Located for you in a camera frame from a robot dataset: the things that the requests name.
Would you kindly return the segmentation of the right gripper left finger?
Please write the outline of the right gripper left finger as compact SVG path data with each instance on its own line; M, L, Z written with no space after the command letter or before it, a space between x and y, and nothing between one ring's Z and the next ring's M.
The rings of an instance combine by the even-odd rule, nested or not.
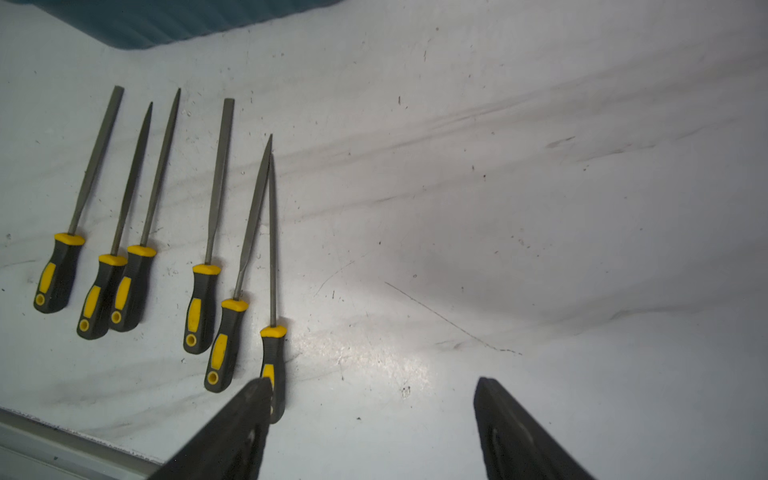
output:
M152 479L256 479L269 430L271 382L247 383Z

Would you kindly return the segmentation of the file tool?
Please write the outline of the file tool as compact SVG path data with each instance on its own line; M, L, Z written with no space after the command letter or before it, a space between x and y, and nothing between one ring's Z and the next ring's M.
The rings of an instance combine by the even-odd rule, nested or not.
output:
M207 363L204 386L213 393L225 390L230 385L234 374L240 342L240 324L249 306L243 296L243 283L256 240L272 150L273 135L270 134L256 178L233 295L221 303L222 318Z
M274 156L269 158L269 276L270 276L270 318L269 325L262 329L263 345L261 376L272 384L270 422L277 423L286 408L286 362L285 340L287 328L278 323L277 315L277 195Z
M53 253L43 269L34 297L34 308L45 314L64 309L70 299L78 258L85 238L77 233L79 221L95 182L114 128L124 88L116 85L111 94L89 162L85 170L75 209L66 232L54 235Z
M142 235L137 245L129 246L127 249L127 265L113 301L110 314L110 328L119 332L127 332L134 329L140 322L146 305L150 270L152 262L157 255L157 250L149 245L149 237L170 157L180 97L181 89L178 88L165 128Z
M224 100L210 198L205 256L201 264L193 267L194 285L184 330L184 350L191 354L203 353L213 340L216 282L221 273L221 268L213 263L213 251L221 213L234 107L233 98Z
M142 122L133 154L112 245L108 254L103 254L98 257L99 267L97 276L85 297L78 318L77 334L86 340L94 340L107 333L107 308L113 301L120 276L128 262L127 258L119 253L120 244L145 158L152 112L153 103L150 102Z

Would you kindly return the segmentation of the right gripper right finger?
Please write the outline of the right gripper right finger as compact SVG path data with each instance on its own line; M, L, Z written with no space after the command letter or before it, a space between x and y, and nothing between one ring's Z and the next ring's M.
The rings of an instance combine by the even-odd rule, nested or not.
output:
M488 478L592 477L497 380L478 380L473 406Z

